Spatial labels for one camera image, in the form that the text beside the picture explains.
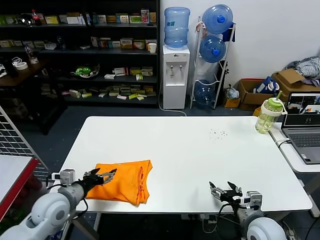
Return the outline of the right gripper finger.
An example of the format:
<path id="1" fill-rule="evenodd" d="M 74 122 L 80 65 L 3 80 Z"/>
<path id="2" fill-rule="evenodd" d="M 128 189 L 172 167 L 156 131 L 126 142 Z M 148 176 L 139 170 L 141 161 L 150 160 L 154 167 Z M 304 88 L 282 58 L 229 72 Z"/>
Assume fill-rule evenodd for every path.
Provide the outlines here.
<path id="1" fill-rule="evenodd" d="M 219 187 L 216 187 L 211 181 L 209 181 L 210 192 L 216 198 L 220 199 L 221 196 L 225 195 L 225 191 Z"/>
<path id="2" fill-rule="evenodd" d="M 242 188 L 241 187 L 238 187 L 236 186 L 234 183 L 228 181 L 227 182 L 229 187 L 231 188 L 231 190 L 228 191 L 228 194 L 231 196 L 242 196 L 243 193 L 242 193 Z"/>

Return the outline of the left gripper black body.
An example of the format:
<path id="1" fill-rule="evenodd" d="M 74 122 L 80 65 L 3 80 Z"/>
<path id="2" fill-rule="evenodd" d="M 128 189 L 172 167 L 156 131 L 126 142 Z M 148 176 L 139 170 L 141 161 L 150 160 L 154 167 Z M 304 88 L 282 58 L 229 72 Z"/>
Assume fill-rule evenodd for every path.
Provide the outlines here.
<path id="1" fill-rule="evenodd" d="M 82 179 L 82 188 L 84 191 L 90 191 L 95 186 L 103 185 L 104 177 L 100 174 L 85 175 Z"/>

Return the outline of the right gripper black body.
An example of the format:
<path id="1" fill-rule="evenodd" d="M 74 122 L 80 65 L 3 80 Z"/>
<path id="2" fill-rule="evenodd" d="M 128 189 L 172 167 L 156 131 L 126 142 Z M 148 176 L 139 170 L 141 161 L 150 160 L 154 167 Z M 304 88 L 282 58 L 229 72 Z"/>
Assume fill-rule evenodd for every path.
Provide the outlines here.
<path id="1" fill-rule="evenodd" d="M 233 190 L 226 190 L 222 193 L 222 201 L 228 202 L 229 204 L 240 204 L 242 192 L 236 192 Z"/>

